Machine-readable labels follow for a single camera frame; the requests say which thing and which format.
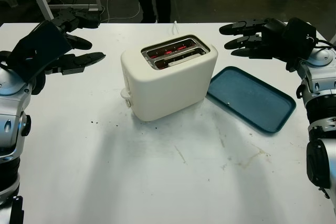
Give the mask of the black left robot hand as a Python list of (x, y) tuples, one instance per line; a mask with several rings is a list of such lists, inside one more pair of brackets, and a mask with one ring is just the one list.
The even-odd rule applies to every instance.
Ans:
[[(70, 43), (72, 49), (89, 50), (92, 48), (91, 42), (70, 35), (69, 33), (77, 28), (98, 28), (100, 25), (100, 18), (96, 14), (75, 10), (70, 7), (60, 11), (51, 22), (58, 27), (63, 36)], [(101, 61), (104, 57), (105, 54), (102, 52), (93, 52), (81, 56), (64, 54), (57, 57), (35, 77), (32, 95), (38, 95), (44, 88), (47, 74), (61, 73), (67, 75), (82, 73), (85, 67)]]

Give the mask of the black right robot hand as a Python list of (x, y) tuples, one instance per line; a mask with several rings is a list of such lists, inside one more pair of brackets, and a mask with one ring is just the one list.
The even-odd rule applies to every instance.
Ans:
[(250, 19), (228, 24), (219, 28), (222, 35), (241, 35), (224, 45), (233, 56), (250, 59), (278, 58), (282, 45), (281, 34), (286, 24), (274, 19)]

